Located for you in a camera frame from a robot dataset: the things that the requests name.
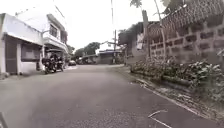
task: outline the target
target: window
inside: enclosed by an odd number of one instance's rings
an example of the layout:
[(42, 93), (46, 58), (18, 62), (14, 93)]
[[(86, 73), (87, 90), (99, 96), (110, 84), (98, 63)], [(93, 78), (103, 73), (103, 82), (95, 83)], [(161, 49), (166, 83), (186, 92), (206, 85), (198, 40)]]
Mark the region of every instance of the window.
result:
[(57, 28), (55, 28), (53, 25), (50, 26), (50, 34), (54, 37), (57, 37)]
[(21, 44), (21, 61), (38, 62), (40, 60), (40, 50), (38, 46)]

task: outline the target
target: person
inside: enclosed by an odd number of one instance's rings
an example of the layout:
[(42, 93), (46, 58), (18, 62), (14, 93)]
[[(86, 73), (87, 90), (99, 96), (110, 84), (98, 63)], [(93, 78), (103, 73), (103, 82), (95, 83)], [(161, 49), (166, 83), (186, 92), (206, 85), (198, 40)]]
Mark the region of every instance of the person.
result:
[(58, 60), (58, 56), (55, 53), (52, 53), (51, 56), (50, 56), (50, 58), (53, 58), (54, 61), (57, 61)]

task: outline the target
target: parked car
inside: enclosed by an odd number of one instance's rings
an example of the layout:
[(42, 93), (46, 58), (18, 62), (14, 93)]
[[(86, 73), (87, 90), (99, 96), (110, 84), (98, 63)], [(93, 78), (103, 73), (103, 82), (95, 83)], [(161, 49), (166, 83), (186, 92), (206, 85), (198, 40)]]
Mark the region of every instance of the parked car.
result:
[(76, 66), (76, 62), (74, 60), (70, 60), (68, 66)]

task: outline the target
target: vegetation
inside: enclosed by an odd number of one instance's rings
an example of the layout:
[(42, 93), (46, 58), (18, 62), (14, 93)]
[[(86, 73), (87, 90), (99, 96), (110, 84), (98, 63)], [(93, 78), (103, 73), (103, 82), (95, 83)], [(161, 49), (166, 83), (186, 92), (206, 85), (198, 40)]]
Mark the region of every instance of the vegetation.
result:
[(135, 6), (136, 8), (139, 8), (142, 6), (142, 0), (131, 0), (130, 6)]
[(170, 14), (188, 4), (192, 0), (161, 0), (163, 5), (166, 7), (164, 14)]
[(72, 55), (73, 56), (73, 53), (74, 53), (75, 48), (72, 47), (72, 46), (70, 46), (70, 45), (68, 45), (68, 44), (67, 44), (67, 47), (68, 47), (68, 53), (69, 53), (69, 55)]
[(131, 67), (132, 73), (150, 77), (156, 81), (168, 81), (189, 89), (194, 96), (224, 103), (224, 74), (219, 65), (206, 61), (178, 64), (156, 61), (138, 62)]
[(87, 55), (93, 55), (93, 54), (96, 54), (95, 51), (99, 48), (100, 48), (100, 43), (92, 42), (92, 43), (89, 43), (86, 47), (84, 47), (84, 52)]
[(95, 51), (99, 48), (100, 48), (100, 43), (98, 43), (98, 42), (89, 43), (84, 48), (80, 48), (80, 49), (76, 50), (72, 59), (78, 59), (78, 58), (82, 57), (83, 54), (87, 54), (87, 55), (96, 54)]
[(79, 57), (82, 57), (83, 52), (84, 52), (84, 48), (77, 49), (77, 50), (75, 51), (75, 54), (74, 54), (74, 56), (73, 56), (72, 59), (73, 59), (73, 60), (79, 59)]
[(127, 30), (120, 30), (120, 33), (118, 34), (118, 44), (132, 42), (132, 40), (136, 39), (137, 35), (140, 33), (143, 33), (143, 22), (138, 22)]

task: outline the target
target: asphalt road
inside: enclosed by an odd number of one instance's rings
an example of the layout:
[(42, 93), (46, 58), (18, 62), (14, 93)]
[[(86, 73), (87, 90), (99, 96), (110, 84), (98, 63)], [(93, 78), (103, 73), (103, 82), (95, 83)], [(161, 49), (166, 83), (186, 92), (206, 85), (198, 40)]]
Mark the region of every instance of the asphalt road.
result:
[[(0, 112), (9, 128), (218, 128), (110, 68), (1, 81)], [(160, 123), (148, 118), (158, 110)]]

